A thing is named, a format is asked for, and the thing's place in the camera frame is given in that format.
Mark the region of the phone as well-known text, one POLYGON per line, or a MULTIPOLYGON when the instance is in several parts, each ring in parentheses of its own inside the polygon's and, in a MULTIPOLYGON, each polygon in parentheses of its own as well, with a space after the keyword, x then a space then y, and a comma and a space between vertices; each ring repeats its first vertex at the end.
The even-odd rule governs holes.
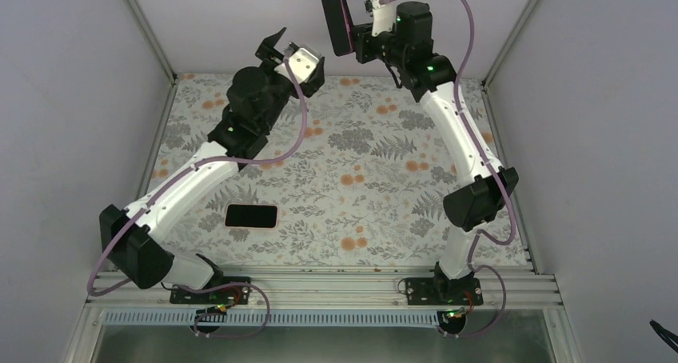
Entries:
POLYGON ((341 57, 355 51, 353 20, 347 0, 321 0, 333 52, 341 57))
POLYGON ((279 210, 275 205, 231 204, 226 209, 225 226, 242 229, 274 229, 279 210))

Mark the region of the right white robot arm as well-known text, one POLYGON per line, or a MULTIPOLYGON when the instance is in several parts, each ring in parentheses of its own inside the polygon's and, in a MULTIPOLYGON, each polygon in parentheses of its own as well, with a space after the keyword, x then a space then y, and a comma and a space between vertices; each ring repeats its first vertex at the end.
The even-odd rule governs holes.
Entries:
POLYGON ((409 90, 433 120, 457 168, 460 187, 445 196, 442 205, 458 232, 449 236, 426 285, 430 301, 451 305, 477 289, 469 265, 476 237, 504 208, 518 174, 505 168, 484 143, 455 83, 457 72, 444 55, 434 52, 429 5, 368 0, 365 8, 373 21, 352 30, 357 60, 386 64, 397 85, 409 90))

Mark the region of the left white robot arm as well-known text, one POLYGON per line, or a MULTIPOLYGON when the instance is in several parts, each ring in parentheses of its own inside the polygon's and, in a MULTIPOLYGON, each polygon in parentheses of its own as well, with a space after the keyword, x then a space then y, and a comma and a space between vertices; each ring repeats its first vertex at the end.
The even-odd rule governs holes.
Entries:
POLYGON ((226 91, 221 120, 189 160, 155 189, 123 208, 107 206, 98 217, 102 255, 87 283, 89 295, 100 297, 125 284, 139 289, 160 283, 182 286, 199 301, 216 301, 222 292, 222 271, 207 257, 181 255, 164 248, 166 235, 207 193, 248 165, 263 166, 258 154, 291 98, 300 104, 297 140, 282 155, 292 155, 305 137, 307 100, 325 82, 325 57, 291 42, 276 50, 282 32, 264 38, 255 55, 258 66, 235 73, 226 91))

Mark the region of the phone in pink case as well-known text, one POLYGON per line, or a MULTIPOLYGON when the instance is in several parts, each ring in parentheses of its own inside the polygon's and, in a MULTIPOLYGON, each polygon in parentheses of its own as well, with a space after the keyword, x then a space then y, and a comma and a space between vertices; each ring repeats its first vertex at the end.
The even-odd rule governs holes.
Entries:
POLYGON ((275 205, 231 204, 226 209, 225 226, 242 229, 274 229, 279 210, 275 205))

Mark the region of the floral patterned table mat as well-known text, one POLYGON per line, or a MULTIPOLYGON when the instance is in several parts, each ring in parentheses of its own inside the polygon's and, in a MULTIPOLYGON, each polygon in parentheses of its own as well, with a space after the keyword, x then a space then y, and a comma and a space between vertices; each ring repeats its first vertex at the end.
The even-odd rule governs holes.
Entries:
POLYGON ((442 200, 457 168, 431 118, 387 77, 329 77, 283 110, 261 157, 203 197, 166 244, 224 265, 431 266, 456 230, 442 200), (225 226, 231 204, 275 205, 274 229, 225 226))

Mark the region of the black object at edge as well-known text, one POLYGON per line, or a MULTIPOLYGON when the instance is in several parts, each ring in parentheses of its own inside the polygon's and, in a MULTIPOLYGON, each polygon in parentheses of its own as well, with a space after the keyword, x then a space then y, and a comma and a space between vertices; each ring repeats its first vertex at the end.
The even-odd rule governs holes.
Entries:
POLYGON ((659 322, 651 320, 649 322, 655 334, 674 352, 678 353, 677 335, 663 327, 659 322))

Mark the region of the left aluminium frame post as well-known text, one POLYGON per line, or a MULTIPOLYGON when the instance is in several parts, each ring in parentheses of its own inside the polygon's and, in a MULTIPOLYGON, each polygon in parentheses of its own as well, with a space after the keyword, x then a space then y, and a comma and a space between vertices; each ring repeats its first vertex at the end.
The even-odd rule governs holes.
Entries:
POLYGON ((149 45, 150 50, 156 58, 159 66, 162 68, 163 73, 170 82, 174 83, 176 80, 176 73, 170 64, 170 61, 163 50, 157 35, 154 33, 150 21, 146 17, 140 2, 138 0, 124 0, 124 2, 129 8, 135 23, 142 32, 142 36, 149 45))

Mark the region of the aluminium frame post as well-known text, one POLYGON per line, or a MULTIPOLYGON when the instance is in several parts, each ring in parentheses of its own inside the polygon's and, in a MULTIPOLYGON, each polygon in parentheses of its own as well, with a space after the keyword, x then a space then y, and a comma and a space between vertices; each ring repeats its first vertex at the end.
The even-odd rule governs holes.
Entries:
POLYGON ((170 61, 163 50, 157 35, 154 33, 150 21, 146 17, 140 2, 138 0, 124 0, 124 2, 129 8, 135 23, 142 32, 142 36, 149 45, 150 50, 156 58, 159 66, 162 68, 163 73, 170 82, 174 83, 176 80, 176 73, 170 64, 170 61))
POLYGON ((515 46, 517 39, 531 18, 539 2, 540 0, 528 0, 524 5, 523 10, 520 12, 519 18, 516 20, 516 23, 509 32, 508 37, 505 39, 505 42, 501 46, 499 53, 495 57, 488 73, 482 81, 482 85, 485 89, 488 89, 492 85, 495 77, 511 53, 512 48, 515 46))

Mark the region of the right aluminium frame post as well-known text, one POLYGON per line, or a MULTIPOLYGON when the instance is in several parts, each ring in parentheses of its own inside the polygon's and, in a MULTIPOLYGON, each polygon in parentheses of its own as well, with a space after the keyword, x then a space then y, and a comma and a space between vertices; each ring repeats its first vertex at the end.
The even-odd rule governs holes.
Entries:
POLYGON ((495 77, 511 53, 512 48, 515 46, 517 39, 531 18, 539 2, 540 0, 528 0, 524 5, 523 10, 520 12, 519 18, 516 20, 516 23, 509 32, 508 37, 505 39, 505 42, 501 46, 499 53, 495 57, 488 73, 482 81, 482 85, 485 89, 488 89, 492 85, 495 77))

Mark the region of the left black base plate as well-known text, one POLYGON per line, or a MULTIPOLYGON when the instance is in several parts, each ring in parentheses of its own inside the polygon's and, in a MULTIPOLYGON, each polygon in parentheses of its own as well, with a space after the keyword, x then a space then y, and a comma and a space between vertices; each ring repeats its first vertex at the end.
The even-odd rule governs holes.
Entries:
POLYGON ((248 286, 234 286, 233 283, 251 283, 250 277, 224 277, 217 285, 231 284, 229 288, 193 293, 174 286, 169 295, 169 302, 175 305, 246 305, 249 300, 248 286))

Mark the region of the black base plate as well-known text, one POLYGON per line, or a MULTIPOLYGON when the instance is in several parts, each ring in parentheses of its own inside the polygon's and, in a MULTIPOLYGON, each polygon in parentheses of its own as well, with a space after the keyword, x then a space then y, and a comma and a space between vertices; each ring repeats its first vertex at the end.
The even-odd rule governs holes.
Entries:
POLYGON ((217 285, 231 284, 229 288, 193 293, 174 286, 169 295, 169 302, 175 305, 246 305, 249 300, 248 286, 234 286, 233 283, 251 283, 250 277, 224 277, 217 285))
POLYGON ((473 275, 456 280, 407 277, 398 282, 397 288, 411 306, 484 304, 480 281, 473 275))

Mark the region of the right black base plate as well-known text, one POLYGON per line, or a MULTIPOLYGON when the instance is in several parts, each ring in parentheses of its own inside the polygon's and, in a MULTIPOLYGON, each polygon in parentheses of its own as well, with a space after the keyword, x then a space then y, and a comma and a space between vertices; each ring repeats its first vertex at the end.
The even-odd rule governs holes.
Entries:
POLYGON ((456 280, 407 277, 398 282, 397 288, 411 306, 484 304, 480 281, 473 275, 456 280))

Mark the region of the aluminium mounting rail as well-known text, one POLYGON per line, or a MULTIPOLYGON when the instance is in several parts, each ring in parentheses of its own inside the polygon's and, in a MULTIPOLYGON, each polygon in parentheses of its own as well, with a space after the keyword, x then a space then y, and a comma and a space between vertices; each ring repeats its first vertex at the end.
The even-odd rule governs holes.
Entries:
MULTIPOLYGON (((272 309, 409 310, 405 277, 428 277, 422 267, 387 269, 300 266, 226 266, 225 274, 249 277, 267 295, 272 309)), ((500 268, 498 276, 477 273, 484 302, 476 310, 552 309, 563 306, 553 275, 526 268, 500 268)))

